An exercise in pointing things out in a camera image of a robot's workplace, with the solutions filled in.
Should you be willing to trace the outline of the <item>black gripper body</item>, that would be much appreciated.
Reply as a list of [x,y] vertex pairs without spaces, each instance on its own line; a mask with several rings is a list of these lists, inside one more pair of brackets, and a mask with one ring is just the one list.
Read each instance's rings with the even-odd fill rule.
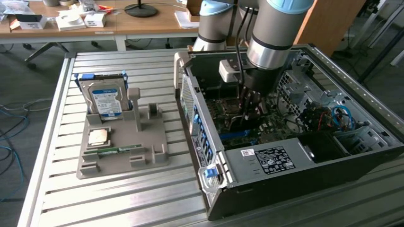
[[244,86],[266,96],[274,90],[274,84],[278,80],[280,68],[264,70],[260,68],[246,69],[244,72]]

